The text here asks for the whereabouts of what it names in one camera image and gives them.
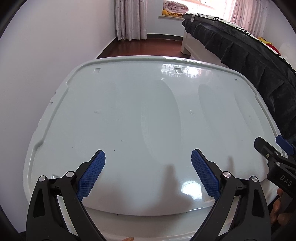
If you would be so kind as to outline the person's right hand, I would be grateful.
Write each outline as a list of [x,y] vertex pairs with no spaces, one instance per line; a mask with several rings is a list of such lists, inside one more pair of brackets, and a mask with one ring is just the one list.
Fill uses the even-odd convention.
[[292,217],[292,212],[280,211],[284,191],[278,188],[277,194],[279,198],[273,203],[273,209],[270,213],[270,224],[273,225],[274,223],[278,223],[280,226],[286,226]]

